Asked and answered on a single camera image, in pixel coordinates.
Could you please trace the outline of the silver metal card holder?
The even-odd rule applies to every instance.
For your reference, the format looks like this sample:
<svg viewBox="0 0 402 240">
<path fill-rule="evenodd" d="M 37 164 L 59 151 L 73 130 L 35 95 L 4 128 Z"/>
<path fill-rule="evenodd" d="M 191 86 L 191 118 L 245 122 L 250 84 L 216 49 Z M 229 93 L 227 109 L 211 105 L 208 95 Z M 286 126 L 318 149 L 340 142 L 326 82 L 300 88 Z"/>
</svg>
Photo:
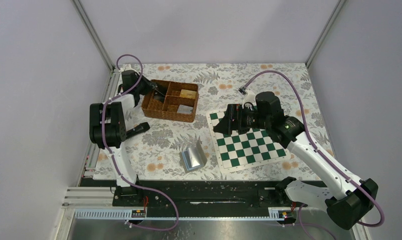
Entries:
<svg viewBox="0 0 402 240">
<path fill-rule="evenodd" d="M 206 165 L 207 157 L 201 143 L 201 140 L 198 140 L 195 146 L 187 147 L 179 153 L 181 165 L 186 173 L 199 170 Z"/>
</svg>

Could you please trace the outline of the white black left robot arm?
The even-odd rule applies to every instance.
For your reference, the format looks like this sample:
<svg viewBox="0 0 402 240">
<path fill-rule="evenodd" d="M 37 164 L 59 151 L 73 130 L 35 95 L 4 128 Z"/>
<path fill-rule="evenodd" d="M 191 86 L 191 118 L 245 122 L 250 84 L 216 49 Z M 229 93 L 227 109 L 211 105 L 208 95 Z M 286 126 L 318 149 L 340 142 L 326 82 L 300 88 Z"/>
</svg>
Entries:
<svg viewBox="0 0 402 240">
<path fill-rule="evenodd" d="M 125 192 L 125 199 L 133 206 L 144 199 L 143 190 L 135 187 L 138 176 L 132 168 L 124 143 L 131 137 L 145 133 L 150 129 L 149 123 L 143 122 L 127 129 L 124 113 L 133 110 L 140 97 L 154 90 L 157 85 L 135 70 L 121 73 L 122 89 L 115 97 L 89 107 L 89 138 L 101 150 L 105 150 L 113 165 L 116 185 L 130 187 Z"/>
</svg>

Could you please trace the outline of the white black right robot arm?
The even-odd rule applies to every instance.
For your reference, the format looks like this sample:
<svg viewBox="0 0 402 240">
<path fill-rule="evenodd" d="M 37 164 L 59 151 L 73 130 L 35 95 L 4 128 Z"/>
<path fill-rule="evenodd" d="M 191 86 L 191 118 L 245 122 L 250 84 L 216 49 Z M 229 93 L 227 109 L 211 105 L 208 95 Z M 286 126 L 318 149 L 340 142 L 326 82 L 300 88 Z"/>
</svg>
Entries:
<svg viewBox="0 0 402 240">
<path fill-rule="evenodd" d="M 314 185 L 302 186 L 299 180 L 287 177 L 276 187 L 277 203 L 288 206 L 299 202 L 320 209 L 345 230 L 360 223 L 376 204 L 378 184 L 371 178 L 361 179 L 323 150 L 303 123 L 284 114 L 280 100 L 273 92 L 257 94 L 255 103 L 229 104 L 224 117 L 213 125 L 213 131 L 230 135 L 265 130 L 273 142 L 300 158 L 328 187 L 325 192 Z"/>
</svg>

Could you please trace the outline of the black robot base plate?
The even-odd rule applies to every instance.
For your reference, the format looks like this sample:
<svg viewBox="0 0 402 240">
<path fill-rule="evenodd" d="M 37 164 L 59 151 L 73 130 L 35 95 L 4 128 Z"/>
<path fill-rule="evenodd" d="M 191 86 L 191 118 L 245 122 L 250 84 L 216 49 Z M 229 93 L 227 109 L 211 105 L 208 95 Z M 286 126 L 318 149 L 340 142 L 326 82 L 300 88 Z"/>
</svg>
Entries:
<svg viewBox="0 0 402 240">
<path fill-rule="evenodd" d="M 114 207 L 141 207 L 151 218 L 254 218 L 267 217 L 272 207 L 293 204 L 278 193 L 277 180 L 205 181 L 141 180 L 142 188 L 117 187 Z"/>
</svg>

